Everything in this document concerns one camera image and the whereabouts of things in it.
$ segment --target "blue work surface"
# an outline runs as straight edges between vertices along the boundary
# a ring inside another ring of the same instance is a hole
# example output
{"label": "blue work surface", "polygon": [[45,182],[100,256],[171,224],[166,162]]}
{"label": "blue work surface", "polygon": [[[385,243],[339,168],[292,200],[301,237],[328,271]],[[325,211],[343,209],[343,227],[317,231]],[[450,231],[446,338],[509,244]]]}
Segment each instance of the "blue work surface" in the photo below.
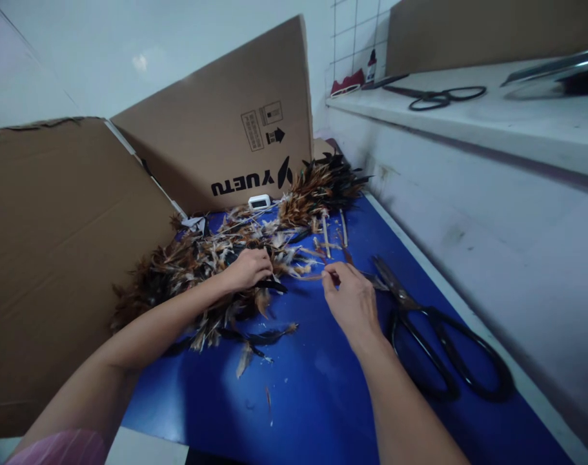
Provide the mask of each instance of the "blue work surface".
{"label": "blue work surface", "polygon": [[[375,273],[370,258],[381,255],[420,304],[435,305],[461,321],[367,199],[356,202],[346,221],[349,250],[359,269]],[[331,219],[332,243],[339,242],[337,228]],[[304,244],[309,246],[310,238]],[[333,259],[344,261],[343,253],[333,251]],[[322,265],[315,269],[320,272]],[[365,379],[324,301],[321,282],[283,279],[283,283],[289,293],[274,294],[269,307],[276,319],[254,323],[256,332],[266,329],[263,324],[282,328],[299,323],[297,333],[262,347],[273,364],[255,357],[238,380],[241,346],[226,340],[201,354],[188,352],[158,360],[141,376],[123,425],[252,464],[377,463]],[[391,305],[388,294],[378,293],[384,328]],[[438,341],[422,330],[443,356]],[[475,376],[493,387],[495,375],[487,359],[464,337],[451,336]],[[414,362],[420,354],[412,340],[400,340],[399,349],[415,378],[435,382],[426,360]],[[502,404],[491,404],[458,380],[460,399],[430,404],[472,463],[571,463],[519,393]]]}

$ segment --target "black scissors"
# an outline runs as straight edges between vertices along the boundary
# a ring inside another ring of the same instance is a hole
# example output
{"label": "black scissors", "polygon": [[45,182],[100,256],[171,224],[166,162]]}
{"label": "black scissors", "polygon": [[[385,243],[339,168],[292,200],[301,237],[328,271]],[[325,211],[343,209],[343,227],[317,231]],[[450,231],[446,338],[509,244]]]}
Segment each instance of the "black scissors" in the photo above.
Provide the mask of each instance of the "black scissors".
{"label": "black scissors", "polygon": [[[455,367],[455,370],[460,374],[462,379],[466,382],[466,384],[481,398],[489,401],[489,402],[504,402],[513,394],[515,390],[515,385],[513,382],[513,376],[507,367],[507,364],[502,360],[500,355],[483,339],[481,339],[477,334],[472,332],[470,328],[462,323],[458,322],[457,320],[445,315],[440,310],[436,309],[435,307],[423,307],[417,301],[415,301],[408,292],[403,288],[399,280],[396,276],[392,273],[390,268],[387,264],[378,256],[374,256],[372,258],[373,264],[378,269],[380,276],[386,283],[389,291],[393,294],[393,296],[397,299],[397,310],[394,311],[391,315],[391,321],[389,325],[390,331],[390,342],[392,343],[392,347],[397,353],[397,349],[395,346],[395,333],[398,326],[401,324],[403,325],[407,331],[414,337],[417,343],[423,348],[425,354],[431,359],[433,364],[435,365],[436,369],[442,375],[444,379],[444,383],[446,384],[446,389],[437,389],[435,387],[424,386],[417,381],[414,381],[418,389],[423,393],[426,394],[436,400],[441,402],[452,402],[453,400],[459,399],[460,387],[449,371],[449,369],[445,366],[442,362],[438,354],[433,350],[431,345],[426,341],[421,333],[416,329],[414,324],[412,324],[410,320],[410,312],[420,312],[427,317],[431,326],[438,336],[440,340],[440,344],[444,348],[449,360]],[[477,380],[474,379],[472,373],[466,366],[463,358],[457,351],[455,345],[453,344],[449,334],[444,325],[451,326],[455,328],[457,331],[461,332],[464,336],[471,339],[472,341],[476,342],[487,354],[490,358],[496,374],[498,375],[499,384],[495,390],[489,390],[483,387]]]}
{"label": "black scissors", "polygon": [[405,95],[407,97],[414,97],[416,100],[408,107],[412,111],[426,111],[448,107],[452,101],[472,100],[473,98],[480,97],[487,92],[487,87],[485,86],[456,87],[442,90],[441,92],[426,92],[424,90],[392,87],[388,85],[382,87],[382,89],[395,92],[396,94]]}

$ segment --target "feather pile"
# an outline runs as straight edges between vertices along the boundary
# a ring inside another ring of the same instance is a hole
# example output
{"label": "feather pile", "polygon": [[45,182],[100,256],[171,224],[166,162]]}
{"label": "feather pile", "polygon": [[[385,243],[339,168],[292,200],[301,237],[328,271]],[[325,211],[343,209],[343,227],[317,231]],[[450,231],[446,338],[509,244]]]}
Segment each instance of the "feather pile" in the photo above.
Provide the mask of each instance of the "feather pile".
{"label": "feather pile", "polygon": [[341,154],[324,152],[322,160],[306,163],[292,184],[292,192],[279,204],[282,227],[309,227],[332,212],[347,210],[371,176],[357,178]]}
{"label": "feather pile", "polygon": [[184,350],[202,351],[217,346],[220,338],[243,344],[238,377],[253,355],[272,362],[258,346],[275,344],[282,336],[294,333],[298,325],[283,330],[271,329],[258,335],[238,330],[237,323],[258,315],[268,318],[269,289],[286,293],[283,276],[305,279],[318,253],[294,245],[310,234],[321,232],[321,218],[329,212],[348,209],[360,195],[369,177],[357,178],[356,171],[343,155],[325,153],[326,158],[307,163],[292,185],[290,193],[278,202],[278,217],[261,221],[271,207],[255,211],[248,206],[229,211],[216,234],[191,232],[173,217],[176,237],[166,247],[159,247],[142,259],[132,272],[128,287],[113,286],[119,302],[111,329],[117,332],[155,306],[183,293],[206,279],[224,271],[245,248],[265,248],[274,274],[252,289],[228,295],[203,313],[189,329],[192,335],[174,344],[165,356]]}

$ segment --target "shelf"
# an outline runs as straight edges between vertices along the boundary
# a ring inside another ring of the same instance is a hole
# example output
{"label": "shelf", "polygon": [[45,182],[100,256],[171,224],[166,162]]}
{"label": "shelf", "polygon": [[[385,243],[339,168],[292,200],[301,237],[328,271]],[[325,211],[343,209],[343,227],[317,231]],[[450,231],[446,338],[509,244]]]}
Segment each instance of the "shelf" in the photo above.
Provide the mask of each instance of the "shelf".
{"label": "shelf", "polygon": [[328,99],[329,107],[476,144],[588,175],[588,96],[569,97],[552,81],[500,87],[519,69],[548,60],[413,74],[391,84],[417,90],[484,85],[478,99],[425,112],[381,88]]}

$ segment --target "scissor handle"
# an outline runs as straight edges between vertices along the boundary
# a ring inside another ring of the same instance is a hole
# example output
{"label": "scissor handle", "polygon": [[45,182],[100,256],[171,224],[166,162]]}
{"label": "scissor handle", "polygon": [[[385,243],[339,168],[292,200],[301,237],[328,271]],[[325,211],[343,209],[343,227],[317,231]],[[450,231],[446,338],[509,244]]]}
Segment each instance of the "scissor handle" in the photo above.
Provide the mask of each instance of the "scissor handle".
{"label": "scissor handle", "polygon": [[[504,402],[514,393],[515,383],[513,382],[513,376],[509,371],[509,367],[504,362],[502,357],[496,352],[486,341],[481,339],[474,331],[468,328],[466,325],[459,323],[457,320],[450,316],[442,313],[435,307],[423,307],[420,309],[425,315],[427,315],[434,332],[440,339],[440,343],[444,347],[449,360],[464,379],[466,384],[481,398],[489,402]],[[489,390],[474,379],[472,373],[463,361],[463,358],[456,349],[453,341],[449,337],[449,334],[444,328],[444,324],[447,324],[457,329],[461,334],[476,342],[487,354],[496,374],[498,376],[498,387],[494,390]]]}
{"label": "scissor handle", "polygon": [[[435,105],[425,105],[424,107],[417,107],[419,102],[435,103]],[[435,110],[436,108],[448,107],[451,102],[451,96],[444,92],[425,92],[421,98],[414,100],[408,108],[412,111],[427,111]]]}
{"label": "scissor handle", "polygon": [[454,400],[459,399],[461,396],[460,387],[455,381],[455,378],[451,374],[451,372],[447,369],[445,364],[442,362],[438,354],[433,350],[433,348],[427,343],[427,341],[423,338],[421,333],[416,329],[416,326],[412,324],[410,318],[408,318],[408,310],[395,310],[392,314],[392,320],[390,322],[390,342],[392,344],[393,350],[399,356],[397,352],[397,345],[395,341],[395,334],[397,332],[397,327],[399,323],[403,324],[406,329],[410,332],[410,334],[416,339],[417,343],[423,348],[425,354],[429,357],[432,361],[442,379],[444,379],[444,384],[447,386],[446,389],[437,389],[432,386],[427,386],[418,382],[414,377],[412,377],[412,381],[416,384],[416,387],[419,391],[421,391],[424,395],[431,397],[439,402],[452,402]]}
{"label": "scissor handle", "polygon": [[[473,94],[466,95],[466,96],[459,96],[459,95],[455,95],[452,93],[452,92],[455,92],[456,90],[475,90],[476,92]],[[443,94],[448,94],[449,99],[453,100],[453,101],[471,100],[473,98],[477,98],[477,97],[482,96],[486,92],[487,92],[487,87],[485,87],[485,86],[453,87],[451,89],[446,89],[446,90],[442,91]]]}

